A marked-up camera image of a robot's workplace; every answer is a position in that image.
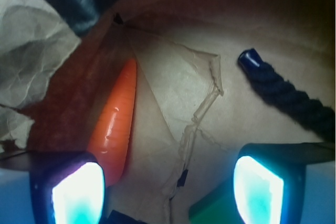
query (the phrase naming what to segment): torn paper edge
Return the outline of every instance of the torn paper edge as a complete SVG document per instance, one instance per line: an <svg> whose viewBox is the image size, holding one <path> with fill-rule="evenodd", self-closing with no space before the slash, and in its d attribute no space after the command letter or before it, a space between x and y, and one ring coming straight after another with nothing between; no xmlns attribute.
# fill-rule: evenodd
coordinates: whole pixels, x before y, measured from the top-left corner
<svg viewBox="0 0 336 224"><path fill-rule="evenodd" d="M6 117L7 125L7 130L0 132L0 143L1 141L12 140L18 148L26 148L30 129L32 128L31 126L35 121L10 108L0 106L0 111L2 111Z"/></svg>
<svg viewBox="0 0 336 224"><path fill-rule="evenodd" d="M180 147L178 149L180 160L176 163L175 169L172 172L172 175L169 177L169 179L163 186L163 188L172 188L169 192L166 192L168 193L168 197L165 199L165 203L163 206L164 218L165 218L166 223L171 223L171 199L176 195L176 193L179 190L177 187L177 181L179 180L183 171L186 170L189 166L190 159L191 159L192 152L193 152L194 142L196 139L196 132L202 131L198 128L199 124L201 123L204 115L206 114L208 109L211 107L211 105L214 103L216 98L219 95L221 96L224 95L224 90L222 86L220 55L211 54L209 52L197 51L197 50L188 48L187 46L184 46L184 45L180 45L180 46L183 46L192 52L198 52L201 54L208 54L208 55L214 56L214 58L212 58L209 61L209 68L210 68L211 75L213 78L213 83L212 83L213 87L212 87L212 91L205 97L203 102L199 105L197 110L194 112L193 118L191 119L193 123L185 127L184 133L182 135L182 139L180 142Z"/></svg>

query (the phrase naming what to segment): black rope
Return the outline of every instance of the black rope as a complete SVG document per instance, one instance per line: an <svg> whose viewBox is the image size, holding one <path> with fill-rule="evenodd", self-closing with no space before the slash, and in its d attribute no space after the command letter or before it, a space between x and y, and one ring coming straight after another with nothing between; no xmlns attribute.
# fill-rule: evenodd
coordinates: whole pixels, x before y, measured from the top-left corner
<svg viewBox="0 0 336 224"><path fill-rule="evenodd" d="M273 67L261 60L254 49L244 51L238 59L253 89L262 99L287 113L305 129L311 129L328 142L335 142L335 112L319 100L309 99L303 91L285 81Z"/></svg>

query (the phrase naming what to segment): cyan light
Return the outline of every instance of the cyan light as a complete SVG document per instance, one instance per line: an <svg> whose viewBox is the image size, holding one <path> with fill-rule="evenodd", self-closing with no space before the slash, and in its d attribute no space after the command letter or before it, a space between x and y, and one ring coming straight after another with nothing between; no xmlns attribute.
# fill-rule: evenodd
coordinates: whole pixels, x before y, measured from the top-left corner
<svg viewBox="0 0 336 224"><path fill-rule="evenodd" d="M234 170L234 194L245 223L279 224L284 181L250 156L241 157Z"/></svg>
<svg viewBox="0 0 336 224"><path fill-rule="evenodd" d="M56 224L98 223L104 189L102 168L93 162L82 165L52 189Z"/></svg>

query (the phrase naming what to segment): orange carrot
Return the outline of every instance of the orange carrot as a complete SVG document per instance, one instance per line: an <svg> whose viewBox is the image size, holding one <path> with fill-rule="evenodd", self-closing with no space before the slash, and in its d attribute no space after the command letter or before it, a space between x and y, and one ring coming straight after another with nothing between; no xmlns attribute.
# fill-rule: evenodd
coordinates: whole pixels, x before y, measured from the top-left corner
<svg viewBox="0 0 336 224"><path fill-rule="evenodd" d="M118 182L124 169L132 124L136 75L137 63L130 59L121 70L88 145L87 150L97 158L104 170L106 186Z"/></svg>

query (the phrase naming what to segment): black plastic piece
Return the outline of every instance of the black plastic piece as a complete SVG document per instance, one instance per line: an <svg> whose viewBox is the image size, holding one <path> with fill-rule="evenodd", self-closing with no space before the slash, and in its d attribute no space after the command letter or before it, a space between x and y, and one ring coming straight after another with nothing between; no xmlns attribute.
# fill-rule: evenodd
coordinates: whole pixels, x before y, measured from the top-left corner
<svg viewBox="0 0 336 224"><path fill-rule="evenodd" d="M178 179L177 184L176 184L177 187L184 186L185 181L187 179L187 175L188 175L188 169L184 170L183 173L182 173L182 175Z"/></svg>
<svg viewBox="0 0 336 224"><path fill-rule="evenodd" d="M113 21L118 24L118 25L123 25L124 24L124 21L122 20L121 16L119 13L116 13L114 18L113 18Z"/></svg>
<svg viewBox="0 0 336 224"><path fill-rule="evenodd" d="M113 210L108 219L101 219L100 224L146 224L146 222L134 220L133 218Z"/></svg>

